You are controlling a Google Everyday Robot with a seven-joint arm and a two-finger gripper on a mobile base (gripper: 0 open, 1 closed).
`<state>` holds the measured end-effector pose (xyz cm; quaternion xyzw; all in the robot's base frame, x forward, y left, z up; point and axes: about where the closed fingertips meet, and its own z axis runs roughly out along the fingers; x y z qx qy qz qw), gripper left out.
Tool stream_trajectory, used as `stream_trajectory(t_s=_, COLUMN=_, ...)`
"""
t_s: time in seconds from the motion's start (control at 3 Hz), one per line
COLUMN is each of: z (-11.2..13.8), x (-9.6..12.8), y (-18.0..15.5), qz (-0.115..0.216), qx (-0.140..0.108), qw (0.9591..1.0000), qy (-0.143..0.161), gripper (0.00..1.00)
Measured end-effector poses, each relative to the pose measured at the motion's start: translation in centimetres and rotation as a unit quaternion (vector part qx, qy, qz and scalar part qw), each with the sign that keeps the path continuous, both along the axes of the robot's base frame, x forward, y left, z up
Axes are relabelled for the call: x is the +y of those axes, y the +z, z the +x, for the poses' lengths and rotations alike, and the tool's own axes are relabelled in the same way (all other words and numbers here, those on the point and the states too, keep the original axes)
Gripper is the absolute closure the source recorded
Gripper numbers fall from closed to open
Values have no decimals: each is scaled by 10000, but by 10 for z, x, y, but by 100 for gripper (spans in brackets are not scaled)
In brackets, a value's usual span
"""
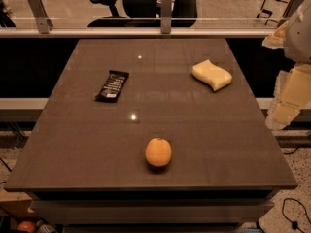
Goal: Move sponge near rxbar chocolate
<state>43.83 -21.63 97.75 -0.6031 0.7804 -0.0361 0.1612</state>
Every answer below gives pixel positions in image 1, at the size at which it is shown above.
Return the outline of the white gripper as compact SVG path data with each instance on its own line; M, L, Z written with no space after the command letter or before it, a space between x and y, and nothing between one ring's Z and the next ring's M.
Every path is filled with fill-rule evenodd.
M264 38L262 45L270 49L284 48L285 56L294 62L289 71L281 70L276 78L274 98L265 120L271 130L282 130L311 101L311 0L304 0L291 15Z

